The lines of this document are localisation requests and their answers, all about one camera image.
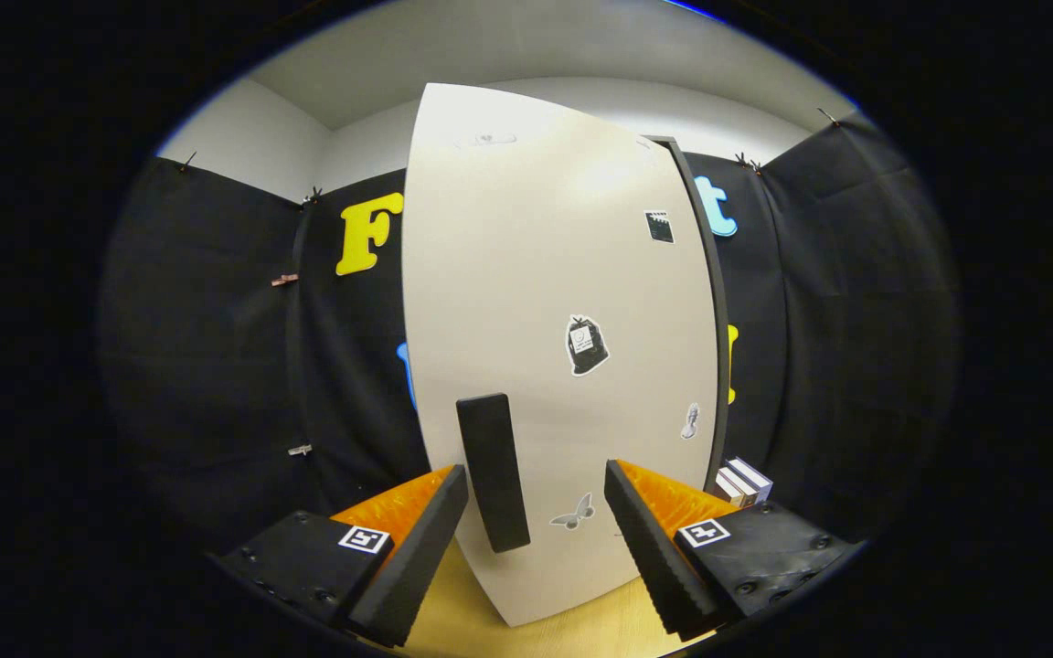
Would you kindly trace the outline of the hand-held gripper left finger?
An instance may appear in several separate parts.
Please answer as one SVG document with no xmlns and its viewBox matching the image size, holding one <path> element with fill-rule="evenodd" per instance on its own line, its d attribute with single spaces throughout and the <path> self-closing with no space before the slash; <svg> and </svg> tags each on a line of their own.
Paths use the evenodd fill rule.
<svg viewBox="0 0 1053 658">
<path fill-rule="evenodd" d="M 400 647 L 468 500 L 466 471 L 451 465 L 334 515 L 289 513 L 216 565 L 305 629 Z"/>
</svg>

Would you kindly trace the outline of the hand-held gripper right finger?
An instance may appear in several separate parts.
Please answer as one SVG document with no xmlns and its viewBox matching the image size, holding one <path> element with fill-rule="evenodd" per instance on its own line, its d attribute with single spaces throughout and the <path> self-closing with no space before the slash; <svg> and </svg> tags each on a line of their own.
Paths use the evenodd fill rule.
<svg viewBox="0 0 1053 658">
<path fill-rule="evenodd" d="M 603 499 L 657 616 L 682 641 L 763 623 L 859 554 L 784 505 L 742 509 L 625 460 L 605 462 Z"/>
</svg>

